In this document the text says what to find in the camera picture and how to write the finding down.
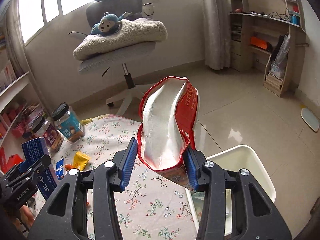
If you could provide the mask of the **yellow snack wrapper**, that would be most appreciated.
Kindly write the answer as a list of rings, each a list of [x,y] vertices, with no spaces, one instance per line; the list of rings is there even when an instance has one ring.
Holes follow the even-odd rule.
[[[86,155],[81,151],[77,151],[74,155],[72,166],[83,171],[90,159],[89,155]]]

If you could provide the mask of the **silver plastic bag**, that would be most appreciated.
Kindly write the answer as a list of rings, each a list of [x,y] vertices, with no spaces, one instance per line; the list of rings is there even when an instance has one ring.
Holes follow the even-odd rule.
[[[270,73],[279,79],[283,79],[286,70],[287,55],[290,50],[291,35],[289,33],[280,35],[276,48],[271,56]]]

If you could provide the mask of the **blue label nut jar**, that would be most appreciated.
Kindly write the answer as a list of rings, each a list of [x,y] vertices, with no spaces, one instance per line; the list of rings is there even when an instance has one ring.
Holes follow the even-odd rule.
[[[76,142],[85,136],[83,125],[80,123],[72,107],[66,102],[59,104],[52,111],[51,116],[55,127],[68,141]]]

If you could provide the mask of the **orange box on desk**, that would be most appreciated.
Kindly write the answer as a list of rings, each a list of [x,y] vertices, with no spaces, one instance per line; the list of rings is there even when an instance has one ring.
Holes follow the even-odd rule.
[[[272,44],[255,36],[250,38],[250,45],[268,52],[272,52],[273,50]]]

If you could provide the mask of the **blue monkey plush toy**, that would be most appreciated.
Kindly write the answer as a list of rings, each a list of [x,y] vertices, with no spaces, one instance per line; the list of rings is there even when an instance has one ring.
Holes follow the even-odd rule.
[[[90,34],[110,36],[119,30],[123,19],[126,19],[132,15],[132,12],[124,12],[121,16],[118,17],[115,14],[105,12],[101,20],[93,25]]]

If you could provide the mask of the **cream fluffy blanket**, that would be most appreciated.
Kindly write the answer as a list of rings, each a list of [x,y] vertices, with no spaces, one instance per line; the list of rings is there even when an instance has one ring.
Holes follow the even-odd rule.
[[[73,51],[73,56],[78,61],[85,61],[96,54],[109,53],[143,42],[162,42],[167,37],[167,29],[160,21],[148,18],[138,18],[134,21],[122,20],[120,29],[112,35],[86,36]]]

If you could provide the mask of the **floral tablecloth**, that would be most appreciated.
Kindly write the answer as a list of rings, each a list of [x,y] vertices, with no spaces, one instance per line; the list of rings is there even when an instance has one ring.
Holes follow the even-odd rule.
[[[52,164],[72,164],[80,151],[90,157],[85,170],[93,170],[137,136],[140,123],[113,114],[93,118],[85,125],[85,136],[72,143],[64,140],[51,152]],[[197,231],[186,189],[135,160],[130,183],[115,202],[123,239],[195,239]]]

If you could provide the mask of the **round bathroom scale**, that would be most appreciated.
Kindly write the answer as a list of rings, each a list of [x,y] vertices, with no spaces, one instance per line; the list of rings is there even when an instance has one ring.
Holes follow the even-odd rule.
[[[301,118],[314,131],[319,131],[319,120],[308,108],[302,108],[300,112]]]

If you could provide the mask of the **blue paper box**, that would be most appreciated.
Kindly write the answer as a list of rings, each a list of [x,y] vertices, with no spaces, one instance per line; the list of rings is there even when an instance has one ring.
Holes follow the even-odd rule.
[[[37,187],[47,200],[59,182],[51,163],[46,140],[44,137],[39,137],[24,142],[21,146],[28,168],[32,167],[38,175]]]

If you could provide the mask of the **red snack bag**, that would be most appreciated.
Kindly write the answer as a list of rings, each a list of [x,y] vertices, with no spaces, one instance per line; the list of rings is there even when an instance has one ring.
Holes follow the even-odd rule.
[[[153,172],[189,190],[183,152],[195,148],[199,92],[186,77],[168,76],[144,94],[137,141],[140,161]]]

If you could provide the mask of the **grey office chair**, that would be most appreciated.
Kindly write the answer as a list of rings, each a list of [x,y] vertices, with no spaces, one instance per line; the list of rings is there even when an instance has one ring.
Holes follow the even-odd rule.
[[[124,19],[129,21],[134,21],[138,18],[147,18],[142,12],[144,9],[143,7],[144,5],[142,0],[95,0],[95,2],[86,9],[86,16],[89,26],[92,28],[94,24],[101,20],[105,12],[115,14],[118,17],[124,12],[132,12],[132,16]],[[77,33],[77,35],[82,38],[82,41],[86,36],[88,36],[83,33]],[[102,68],[108,70],[112,66],[122,66],[127,89],[111,98],[108,98],[106,100],[106,104],[109,107],[112,107],[114,102],[121,100],[122,104],[117,114],[123,115],[128,109],[132,99],[141,99],[145,91],[150,88],[149,85],[135,84],[126,64],[136,58],[148,55],[155,49],[155,46],[156,42],[143,42],[116,49],[109,53],[93,55],[93,57],[90,57],[85,61],[80,61],[79,73],[85,74]]]

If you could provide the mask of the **beige curtain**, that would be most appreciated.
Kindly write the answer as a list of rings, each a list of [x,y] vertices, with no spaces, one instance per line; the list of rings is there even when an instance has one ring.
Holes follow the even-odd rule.
[[[201,0],[205,64],[213,70],[231,65],[231,0]]]

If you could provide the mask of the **orange peel on wrapper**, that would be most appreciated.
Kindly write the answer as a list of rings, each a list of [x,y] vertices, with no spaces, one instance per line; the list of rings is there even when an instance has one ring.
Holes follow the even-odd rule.
[[[69,170],[71,170],[71,169],[73,169],[74,167],[71,165],[71,164],[66,164],[65,165],[65,169],[67,170],[67,171],[69,171]]]

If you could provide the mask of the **wooden desk shelf unit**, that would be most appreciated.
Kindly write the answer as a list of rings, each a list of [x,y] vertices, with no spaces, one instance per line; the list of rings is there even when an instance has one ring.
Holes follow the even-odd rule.
[[[263,72],[263,86],[282,96],[299,83],[306,43],[301,0],[231,0],[231,67],[243,72],[255,68]],[[270,73],[271,56],[280,35],[291,35],[283,79]],[[250,45],[258,37],[272,44],[272,52]]]

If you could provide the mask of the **white bookshelf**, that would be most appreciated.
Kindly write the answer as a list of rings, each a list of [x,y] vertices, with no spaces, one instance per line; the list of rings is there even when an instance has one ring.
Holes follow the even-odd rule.
[[[21,144],[29,138],[24,123],[26,108],[41,103],[29,71],[17,69],[9,57],[9,41],[1,30],[1,175],[16,160],[24,159]]]

